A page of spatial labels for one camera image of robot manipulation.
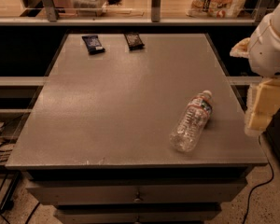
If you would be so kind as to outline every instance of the small black package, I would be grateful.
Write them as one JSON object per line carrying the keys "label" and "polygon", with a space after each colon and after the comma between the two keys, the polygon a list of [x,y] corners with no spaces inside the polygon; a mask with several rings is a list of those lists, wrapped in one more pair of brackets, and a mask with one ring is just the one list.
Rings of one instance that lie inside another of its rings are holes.
{"label": "small black package", "polygon": [[103,48],[98,35],[84,35],[82,36],[82,39],[86,44],[89,54],[93,55],[105,52],[105,49]]}
{"label": "small black package", "polygon": [[130,50],[143,48],[144,44],[138,33],[126,33],[124,36],[128,42]]}

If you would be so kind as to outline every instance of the floor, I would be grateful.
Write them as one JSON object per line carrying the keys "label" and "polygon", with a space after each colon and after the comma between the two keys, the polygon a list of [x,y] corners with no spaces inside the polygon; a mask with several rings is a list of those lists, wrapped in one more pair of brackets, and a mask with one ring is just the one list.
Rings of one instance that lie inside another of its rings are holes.
{"label": "floor", "polygon": [[[274,156],[271,146],[265,137],[260,138],[260,144],[273,167],[273,181],[255,189],[250,199],[249,214],[245,224],[280,223],[280,163]],[[240,224],[243,222],[247,208],[249,191],[258,184],[268,181],[272,177],[269,165],[256,167],[247,177],[247,186],[230,203],[222,203],[222,212],[214,219],[205,221],[205,224]],[[25,189],[27,180],[21,179],[14,195],[14,206],[6,210],[3,216],[10,224],[24,224],[31,214],[37,200]],[[61,224],[54,216],[54,207],[40,204],[30,219],[30,224]],[[0,217],[0,224],[6,224]]]}

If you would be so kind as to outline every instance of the snack bag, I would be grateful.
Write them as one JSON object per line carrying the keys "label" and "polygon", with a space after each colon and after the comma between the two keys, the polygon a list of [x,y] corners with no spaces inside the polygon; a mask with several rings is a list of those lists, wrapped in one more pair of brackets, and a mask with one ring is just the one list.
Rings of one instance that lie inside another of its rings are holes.
{"label": "snack bag", "polygon": [[191,17],[236,18],[245,0],[192,0],[187,12]]}

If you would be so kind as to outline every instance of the plastic bottle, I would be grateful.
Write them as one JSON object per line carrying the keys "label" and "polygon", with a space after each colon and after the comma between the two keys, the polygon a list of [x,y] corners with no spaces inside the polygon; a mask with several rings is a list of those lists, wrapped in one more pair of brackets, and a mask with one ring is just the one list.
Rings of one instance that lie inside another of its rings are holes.
{"label": "plastic bottle", "polygon": [[181,120],[170,135],[171,144],[180,152],[192,151],[212,113],[212,93],[203,91],[188,103]]}

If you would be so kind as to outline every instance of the bottle label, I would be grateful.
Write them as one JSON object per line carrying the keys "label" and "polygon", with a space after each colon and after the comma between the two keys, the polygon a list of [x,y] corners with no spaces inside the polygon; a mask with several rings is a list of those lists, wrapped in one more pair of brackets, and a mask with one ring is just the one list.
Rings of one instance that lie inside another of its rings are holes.
{"label": "bottle label", "polygon": [[210,117],[210,115],[213,111],[212,106],[210,106],[210,104],[208,104],[207,101],[205,101],[201,97],[195,97],[194,99],[192,99],[189,102],[188,106],[196,106],[196,107],[202,108],[206,112],[208,117]]}

